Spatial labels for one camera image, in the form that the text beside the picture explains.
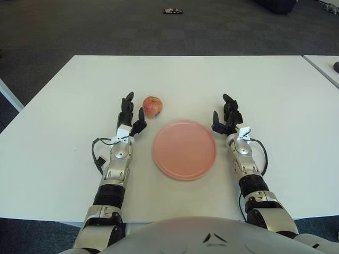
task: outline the black furniture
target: black furniture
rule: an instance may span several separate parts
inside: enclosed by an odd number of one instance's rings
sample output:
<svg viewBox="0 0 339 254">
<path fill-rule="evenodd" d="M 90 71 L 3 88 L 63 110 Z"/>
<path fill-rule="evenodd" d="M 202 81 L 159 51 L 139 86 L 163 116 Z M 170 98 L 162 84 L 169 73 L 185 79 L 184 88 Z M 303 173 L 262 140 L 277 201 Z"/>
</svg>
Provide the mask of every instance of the black furniture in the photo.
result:
<svg viewBox="0 0 339 254">
<path fill-rule="evenodd" d="M 268 10 L 279 14 L 288 14 L 292 11 L 296 0 L 254 0 Z"/>
</svg>

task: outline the plate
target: plate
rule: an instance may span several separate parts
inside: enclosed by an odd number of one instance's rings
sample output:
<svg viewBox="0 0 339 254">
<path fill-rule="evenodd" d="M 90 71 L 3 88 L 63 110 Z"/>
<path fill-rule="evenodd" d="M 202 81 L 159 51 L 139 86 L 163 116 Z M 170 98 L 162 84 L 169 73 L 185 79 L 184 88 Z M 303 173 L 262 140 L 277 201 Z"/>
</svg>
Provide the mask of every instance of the plate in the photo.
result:
<svg viewBox="0 0 339 254">
<path fill-rule="evenodd" d="M 153 141 L 153 159 L 170 177 L 193 180 L 203 176 L 216 159 L 216 143 L 209 131 L 191 120 L 166 124 Z"/>
</svg>

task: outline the floor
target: floor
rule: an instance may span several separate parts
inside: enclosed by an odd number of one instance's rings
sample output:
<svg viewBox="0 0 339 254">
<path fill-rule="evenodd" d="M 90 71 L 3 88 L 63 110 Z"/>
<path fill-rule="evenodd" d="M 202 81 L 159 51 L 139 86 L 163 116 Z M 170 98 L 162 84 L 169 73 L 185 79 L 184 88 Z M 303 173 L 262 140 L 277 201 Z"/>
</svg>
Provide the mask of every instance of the floor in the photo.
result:
<svg viewBox="0 0 339 254">
<path fill-rule="evenodd" d="M 163 8 L 184 9 L 164 15 Z M 276 15 L 251 0 L 0 0 L 0 78 L 26 105 L 73 55 L 339 55 L 339 16 L 313 0 Z M 0 132 L 17 111 L 0 95 Z M 297 222 L 337 240 L 339 217 Z M 77 228 L 0 219 L 0 253 L 58 253 Z"/>
</svg>

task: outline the table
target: table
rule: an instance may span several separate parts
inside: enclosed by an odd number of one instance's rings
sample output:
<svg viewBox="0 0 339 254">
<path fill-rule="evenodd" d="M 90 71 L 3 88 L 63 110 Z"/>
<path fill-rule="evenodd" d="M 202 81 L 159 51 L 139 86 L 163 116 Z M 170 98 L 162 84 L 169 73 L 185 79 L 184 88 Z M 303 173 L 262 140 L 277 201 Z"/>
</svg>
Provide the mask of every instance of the table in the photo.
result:
<svg viewBox="0 0 339 254">
<path fill-rule="evenodd" d="M 339 62 L 339 56 L 304 56 L 304 58 L 339 88 L 339 73 L 333 69 L 333 64 Z"/>
<path fill-rule="evenodd" d="M 101 175 L 91 157 L 97 137 L 115 134 L 121 98 L 135 115 L 149 95 L 164 108 L 135 136 L 122 217 L 151 222 L 179 216 L 241 220 L 239 187 L 226 158 L 225 136 L 212 133 L 217 159 L 203 177 L 180 182 L 151 155 L 157 131 L 173 119 L 211 130 L 222 94 L 237 99 L 251 137 L 268 153 L 265 181 L 295 219 L 338 214 L 339 90 L 301 56 L 74 56 L 0 134 L 0 216 L 83 221 Z M 252 144 L 254 159 L 263 154 Z M 108 147 L 97 155 L 108 158 Z"/>
</svg>

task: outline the red apple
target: red apple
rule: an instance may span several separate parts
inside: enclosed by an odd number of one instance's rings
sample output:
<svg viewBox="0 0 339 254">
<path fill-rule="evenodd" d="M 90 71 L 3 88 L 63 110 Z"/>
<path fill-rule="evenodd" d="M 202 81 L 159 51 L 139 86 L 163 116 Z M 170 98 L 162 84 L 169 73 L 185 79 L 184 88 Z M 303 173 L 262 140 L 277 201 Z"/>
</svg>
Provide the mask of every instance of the red apple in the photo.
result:
<svg viewBox="0 0 339 254">
<path fill-rule="evenodd" d="M 142 108 L 144 109 L 145 116 L 147 116 L 148 118 L 154 118 L 163 109 L 163 103 L 157 97 L 148 96 L 144 100 Z"/>
</svg>

